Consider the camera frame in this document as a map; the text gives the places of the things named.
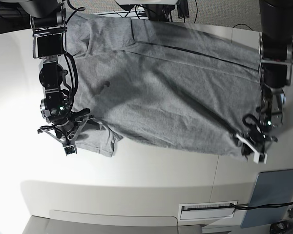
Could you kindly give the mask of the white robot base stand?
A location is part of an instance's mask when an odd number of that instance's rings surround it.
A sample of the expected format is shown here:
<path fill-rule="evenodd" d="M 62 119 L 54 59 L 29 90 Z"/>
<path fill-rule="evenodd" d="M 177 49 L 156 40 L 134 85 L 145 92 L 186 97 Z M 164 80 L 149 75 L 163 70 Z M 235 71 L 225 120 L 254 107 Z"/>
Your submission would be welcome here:
<path fill-rule="evenodd" d="M 115 0 L 115 2 L 125 11 L 134 8 L 137 17 L 137 8 L 143 8 L 145 16 L 151 21 L 172 22 L 171 12 L 177 9 L 179 19 L 189 18 L 189 8 L 187 0 Z"/>

